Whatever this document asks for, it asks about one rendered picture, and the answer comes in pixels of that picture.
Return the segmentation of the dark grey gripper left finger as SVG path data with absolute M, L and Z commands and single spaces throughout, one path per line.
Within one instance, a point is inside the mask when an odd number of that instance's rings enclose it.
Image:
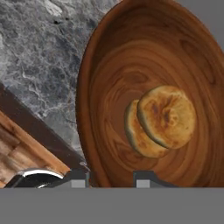
M 55 181 L 49 185 L 49 187 L 61 187 L 68 188 L 89 188 L 89 172 L 83 170 L 71 170 L 61 180 Z

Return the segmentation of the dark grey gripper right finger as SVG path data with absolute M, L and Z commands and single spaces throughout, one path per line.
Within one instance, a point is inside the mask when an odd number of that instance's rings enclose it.
M 175 187 L 174 184 L 160 179 L 154 171 L 134 171 L 133 186 L 135 188 Z

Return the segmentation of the round toasted flat bread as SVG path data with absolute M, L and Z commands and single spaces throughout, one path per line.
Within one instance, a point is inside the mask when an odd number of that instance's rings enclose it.
M 147 158 L 162 158 L 186 145 L 196 126 L 193 103 L 178 87 L 158 86 L 125 109 L 125 134 Z

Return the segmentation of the dark brown counter cabinet front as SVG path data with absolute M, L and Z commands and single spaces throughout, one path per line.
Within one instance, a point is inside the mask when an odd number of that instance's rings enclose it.
M 13 93 L 0 83 L 0 111 L 13 126 L 14 132 L 31 147 L 43 149 L 69 169 L 88 172 L 87 164 L 54 131 L 38 119 Z

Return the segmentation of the brown wooden bowl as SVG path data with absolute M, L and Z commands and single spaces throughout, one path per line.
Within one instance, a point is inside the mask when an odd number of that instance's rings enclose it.
M 130 147 L 124 111 L 160 85 L 186 92 L 197 126 L 188 145 L 155 160 Z M 175 0 L 122 0 L 102 19 L 81 62 L 76 119 L 101 187 L 130 187 L 135 170 L 177 186 L 224 186 L 224 52 Z

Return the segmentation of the black round object chrome rim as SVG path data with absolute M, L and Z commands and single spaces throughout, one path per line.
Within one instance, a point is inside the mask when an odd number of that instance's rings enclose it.
M 18 171 L 5 185 L 5 188 L 42 188 L 63 179 L 62 174 L 42 168 L 29 168 Z

